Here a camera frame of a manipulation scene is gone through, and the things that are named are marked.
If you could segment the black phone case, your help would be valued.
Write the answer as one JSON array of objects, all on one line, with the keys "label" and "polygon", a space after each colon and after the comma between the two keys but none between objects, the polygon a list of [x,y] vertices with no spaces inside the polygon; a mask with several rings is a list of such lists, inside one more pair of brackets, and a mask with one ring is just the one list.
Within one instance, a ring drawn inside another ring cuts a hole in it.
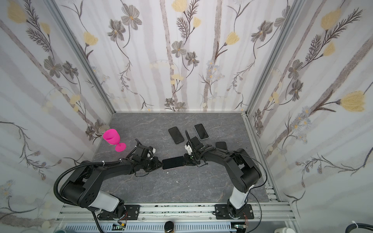
[{"label": "black phone case", "polygon": [[226,142],[223,141],[216,142],[215,147],[220,150],[228,150]]},{"label": "black phone case", "polygon": [[169,132],[170,136],[172,137],[175,144],[180,144],[180,143],[184,142],[185,139],[182,136],[178,127],[175,126],[175,127],[169,128],[168,132]]}]

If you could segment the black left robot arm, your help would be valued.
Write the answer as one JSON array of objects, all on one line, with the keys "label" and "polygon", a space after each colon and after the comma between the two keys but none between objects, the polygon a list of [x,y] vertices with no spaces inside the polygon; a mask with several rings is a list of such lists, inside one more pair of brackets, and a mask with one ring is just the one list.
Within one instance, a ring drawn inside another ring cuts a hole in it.
[{"label": "black left robot arm", "polygon": [[53,193],[64,204],[101,211],[100,220],[120,220],[128,214],[124,201],[101,191],[105,180],[121,175],[132,175],[143,170],[147,175],[162,167],[155,148],[137,145],[125,158],[112,162],[83,161],[63,172],[55,181]]}]

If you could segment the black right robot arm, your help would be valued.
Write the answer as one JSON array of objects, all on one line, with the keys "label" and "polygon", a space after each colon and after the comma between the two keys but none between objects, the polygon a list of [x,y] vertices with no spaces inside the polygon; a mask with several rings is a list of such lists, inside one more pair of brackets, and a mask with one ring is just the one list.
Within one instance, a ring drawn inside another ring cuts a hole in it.
[{"label": "black right robot arm", "polygon": [[203,145],[197,137],[190,138],[188,132],[185,133],[185,165],[202,167],[213,162],[225,167],[234,186],[227,201],[228,215],[231,218],[239,218],[245,209],[250,191],[262,177],[260,169],[244,149],[228,151],[213,145]]}]

